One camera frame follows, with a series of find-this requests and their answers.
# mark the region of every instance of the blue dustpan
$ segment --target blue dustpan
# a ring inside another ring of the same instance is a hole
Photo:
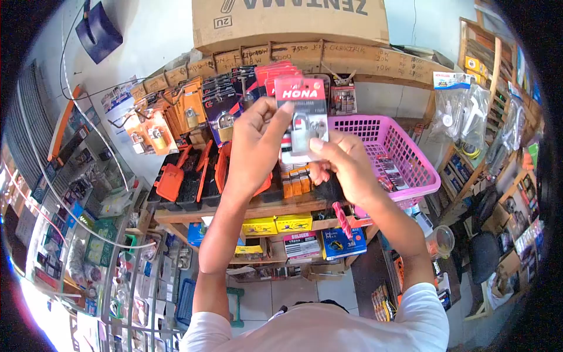
[[[84,17],[76,26],[76,34],[96,64],[123,43],[123,37],[109,20],[101,2],[90,9],[90,0],[84,1]]]

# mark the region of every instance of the person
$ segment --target person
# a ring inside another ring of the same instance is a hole
[[[277,109],[274,99],[260,98],[235,122],[229,176],[199,250],[193,315],[180,351],[445,351],[448,319],[433,284],[422,229],[378,184],[360,139],[339,131],[330,131],[328,142],[310,140],[311,150],[324,159],[310,164],[311,180],[319,185],[328,181],[327,170],[335,172],[346,199],[366,210],[401,254],[404,293],[394,322],[353,316],[335,304],[301,303],[232,337],[226,269],[248,203],[278,161],[292,114],[290,103]]]

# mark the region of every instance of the blue plastic crate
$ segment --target blue plastic crate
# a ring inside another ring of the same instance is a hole
[[[194,304],[195,281],[184,279],[182,289],[178,297],[178,308],[176,309],[176,320],[187,326],[191,322],[192,306]]]

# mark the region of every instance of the pink plastic basket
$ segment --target pink plastic basket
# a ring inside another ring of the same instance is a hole
[[[389,197],[401,209],[416,205],[425,194],[440,188],[440,178],[424,153],[406,132],[390,117],[381,115],[331,116],[328,128],[350,132],[364,142],[365,151],[376,176],[384,174],[377,155],[387,154],[410,188],[391,192]],[[368,217],[360,207],[355,208],[359,217]]]

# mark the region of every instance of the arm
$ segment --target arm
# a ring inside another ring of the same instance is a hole
[[[235,252],[248,202],[278,161],[293,106],[276,110],[273,98],[260,98],[235,122],[227,184],[199,251],[194,313],[207,311],[229,320],[227,266]]]
[[[389,198],[371,169],[361,140],[355,135],[331,131],[330,142],[311,139],[310,148],[328,162],[311,164],[311,179],[327,181],[326,170],[336,172],[346,199],[366,210],[373,222],[403,258],[403,291],[420,282],[434,282],[430,256],[422,229]]]

